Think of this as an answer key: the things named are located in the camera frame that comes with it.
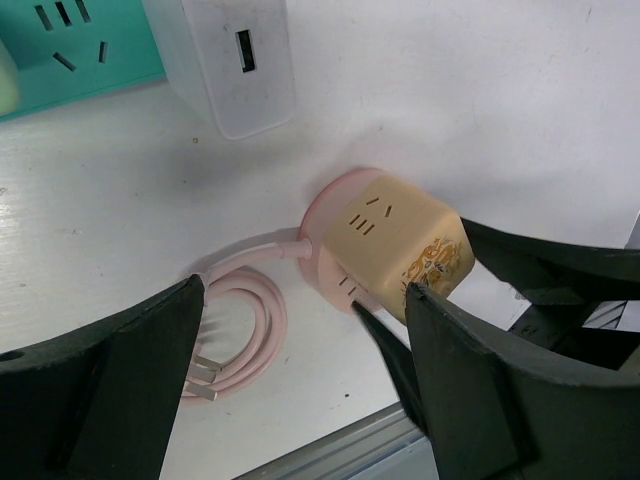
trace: green power strip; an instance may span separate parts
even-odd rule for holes
[[[0,40],[21,94],[0,120],[165,75],[140,0],[0,0]]]

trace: pink power cord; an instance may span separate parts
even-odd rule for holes
[[[182,395],[183,404],[207,402],[237,392],[258,378],[273,363],[287,334],[284,297],[269,278],[244,267],[271,258],[309,259],[311,253],[311,242],[308,239],[264,246],[223,260],[201,274],[206,287],[205,304],[221,295],[233,295],[246,300],[255,312],[256,326],[249,343],[238,355],[221,365],[211,382],[187,377],[185,393]],[[201,345],[196,343],[192,365],[194,362],[201,365],[215,364],[199,357],[200,349]]]

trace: usb port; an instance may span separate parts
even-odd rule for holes
[[[253,47],[251,46],[251,34],[249,30],[242,30],[236,33],[236,42],[238,43],[238,52],[240,52],[242,72],[253,72],[256,69],[256,61],[253,57]]]

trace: power socket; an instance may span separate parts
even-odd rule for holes
[[[0,38],[21,92],[3,120],[164,77],[137,1],[0,0]]]
[[[143,0],[174,91],[229,139],[292,118],[285,0]]]
[[[300,235],[317,253],[301,261],[303,275],[331,304],[344,310],[360,296],[400,321],[409,283],[447,296],[474,264],[458,214],[380,170],[331,184],[307,212]]]

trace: white table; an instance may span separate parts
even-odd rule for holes
[[[166,84],[0,124],[0,351],[129,307],[207,254],[298,225],[357,166],[413,179],[463,215],[624,245],[640,206],[640,5],[291,0],[294,122],[228,142]],[[282,180],[294,176],[287,189]],[[268,262],[291,318],[255,385],[181,409],[163,479],[228,479],[396,401],[374,344]],[[481,268],[452,299],[522,310]],[[220,358],[248,308],[208,312]]]

